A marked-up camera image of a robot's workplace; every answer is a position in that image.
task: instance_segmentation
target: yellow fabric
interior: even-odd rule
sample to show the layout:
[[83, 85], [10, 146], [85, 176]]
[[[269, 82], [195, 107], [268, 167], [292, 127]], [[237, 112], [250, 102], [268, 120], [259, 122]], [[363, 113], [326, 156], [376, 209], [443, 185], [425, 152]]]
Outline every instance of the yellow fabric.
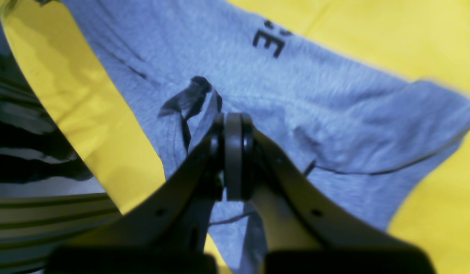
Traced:
[[[470, 0], [229, 1], [344, 56], [470, 96]], [[388, 231], [424, 248], [439, 274], [470, 274], [470, 133]]]
[[[345, 56], [470, 95], [470, 0], [229, 1]], [[164, 181], [160, 161], [64, 7], [52, 2], [39, 10], [31, 2], [19, 2], [5, 21], [12, 50], [51, 116], [127, 212]], [[439, 274], [470, 274], [470, 133], [409, 195], [389, 232], [424, 248]], [[210, 248], [220, 262], [209, 238]]]
[[[3, 29], [20, 68], [122, 213], [165, 181], [162, 163], [67, 8], [0, 0]], [[211, 237], [205, 252], [230, 274]]]

